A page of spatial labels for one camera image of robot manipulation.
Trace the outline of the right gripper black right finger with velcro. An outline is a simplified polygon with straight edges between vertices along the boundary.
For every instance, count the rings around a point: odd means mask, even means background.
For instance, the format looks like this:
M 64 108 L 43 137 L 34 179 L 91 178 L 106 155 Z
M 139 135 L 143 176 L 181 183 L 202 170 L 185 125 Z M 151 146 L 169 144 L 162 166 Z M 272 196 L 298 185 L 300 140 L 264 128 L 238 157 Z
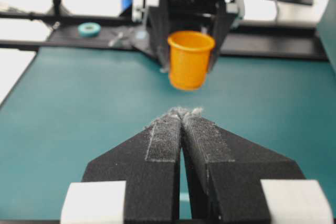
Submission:
M 183 118 L 183 154 L 195 219 L 332 221 L 316 180 L 296 161 L 199 115 Z

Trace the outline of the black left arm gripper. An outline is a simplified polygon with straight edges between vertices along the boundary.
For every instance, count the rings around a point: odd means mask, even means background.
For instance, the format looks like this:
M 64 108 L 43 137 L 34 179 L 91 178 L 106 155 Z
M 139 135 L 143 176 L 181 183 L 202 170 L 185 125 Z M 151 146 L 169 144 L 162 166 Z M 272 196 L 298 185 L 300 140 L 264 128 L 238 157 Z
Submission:
M 162 71 L 170 70 L 170 48 L 167 38 L 172 22 L 214 22 L 215 46 L 208 62 L 211 72 L 231 27 L 245 16 L 244 0 L 133 0 L 132 20 L 144 23 L 149 18 L 150 46 Z

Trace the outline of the right gripper black left finger with velcro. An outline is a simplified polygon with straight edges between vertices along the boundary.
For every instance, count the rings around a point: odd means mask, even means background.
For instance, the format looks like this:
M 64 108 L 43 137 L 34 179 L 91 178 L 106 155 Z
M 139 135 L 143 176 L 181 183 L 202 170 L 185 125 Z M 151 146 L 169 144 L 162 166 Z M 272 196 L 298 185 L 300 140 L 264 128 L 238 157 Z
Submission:
M 69 185 L 61 221 L 174 221 L 179 217 L 181 120 L 165 115 L 91 160 Z

